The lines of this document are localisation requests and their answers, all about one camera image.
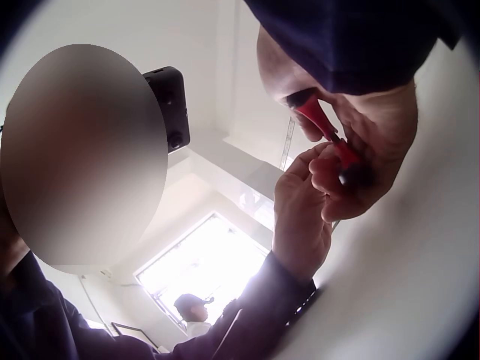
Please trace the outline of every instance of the white shirt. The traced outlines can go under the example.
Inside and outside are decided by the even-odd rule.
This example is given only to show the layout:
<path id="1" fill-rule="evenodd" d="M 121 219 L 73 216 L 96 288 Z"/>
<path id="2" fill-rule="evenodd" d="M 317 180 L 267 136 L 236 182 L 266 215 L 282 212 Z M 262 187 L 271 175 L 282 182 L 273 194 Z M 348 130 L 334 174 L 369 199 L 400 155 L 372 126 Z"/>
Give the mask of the white shirt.
<path id="1" fill-rule="evenodd" d="M 192 339 L 194 337 L 206 334 L 208 329 L 212 324 L 199 322 L 199 321 L 190 321 L 187 323 L 187 336 L 188 339 Z"/>

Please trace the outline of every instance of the forearm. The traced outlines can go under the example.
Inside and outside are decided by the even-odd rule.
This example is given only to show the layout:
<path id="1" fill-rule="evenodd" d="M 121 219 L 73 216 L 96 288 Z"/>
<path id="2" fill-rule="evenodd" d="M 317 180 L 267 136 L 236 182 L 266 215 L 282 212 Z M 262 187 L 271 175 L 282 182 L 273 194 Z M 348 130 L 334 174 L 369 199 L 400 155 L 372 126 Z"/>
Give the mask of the forearm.
<path id="1" fill-rule="evenodd" d="M 177 345 L 172 359 L 194 354 L 196 359 L 210 360 L 215 353 L 216 359 L 262 359 L 315 290 L 313 282 L 300 285 L 270 253 L 242 295 L 225 308 L 208 333 Z"/>

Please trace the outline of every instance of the baseball cap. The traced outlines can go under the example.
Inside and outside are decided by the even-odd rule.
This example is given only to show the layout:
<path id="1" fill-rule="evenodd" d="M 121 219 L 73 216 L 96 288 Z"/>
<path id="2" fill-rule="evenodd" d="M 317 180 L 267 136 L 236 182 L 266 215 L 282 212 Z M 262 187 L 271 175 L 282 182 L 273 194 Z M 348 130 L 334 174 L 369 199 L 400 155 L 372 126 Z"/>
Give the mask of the baseball cap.
<path id="1" fill-rule="evenodd" d="M 210 304 L 213 302 L 214 299 L 215 298 L 212 297 L 208 300 L 202 300 L 201 298 L 193 294 L 183 294 L 180 295 L 177 300 L 175 300 L 173 306 L 175 306 L 178 312 L 181 314 L 186 310 L 190 310 L 192 306 Z"/>

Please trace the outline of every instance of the black cap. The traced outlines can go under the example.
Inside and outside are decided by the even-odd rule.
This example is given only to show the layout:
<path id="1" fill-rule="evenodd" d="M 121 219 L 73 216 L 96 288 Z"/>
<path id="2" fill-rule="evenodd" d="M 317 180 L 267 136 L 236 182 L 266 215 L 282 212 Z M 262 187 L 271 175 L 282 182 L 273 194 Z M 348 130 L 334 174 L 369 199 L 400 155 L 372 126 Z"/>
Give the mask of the black cap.
<path id="1" fill-rule="evenodd" d="M 214 298 L 210 298 L 209 300 L 202 300 L 198 296 L 193 294 L 183 294 L 175 301 L 173 306 L 175 306 L 180 314 L 185 311 L 190 310 L 192 306 L 195 305 L 205 305 L 212 303 Z"/>
<path id="2" fill-rule="evenodd" d="M 315 88 L 310 87 L 305 90 L 297 91 L 286 98 L 287 105 L 290 109 L 295 110 L 303 106 L 310 97 L 315 94 Z"/>

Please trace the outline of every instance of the screwdriver handle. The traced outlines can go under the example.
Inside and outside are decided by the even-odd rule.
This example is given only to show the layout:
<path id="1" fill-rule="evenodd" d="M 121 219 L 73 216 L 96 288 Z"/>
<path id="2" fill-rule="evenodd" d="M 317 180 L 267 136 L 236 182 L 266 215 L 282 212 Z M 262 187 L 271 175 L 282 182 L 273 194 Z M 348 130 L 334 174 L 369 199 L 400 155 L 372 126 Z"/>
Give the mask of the screwdriver handle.
<path id="1" fill-rule="evenodd" d="M 336 134 L 336 128 L 323 112 L 315 88 L 298 91 L 287 96 L 288 106 L 312 121 L 323 133 L 325 139 L 333 142 L 341 169 L 338 178 L 347 187 L 368 187 L 373 182 L 373 171 L 348 145 Z"/>

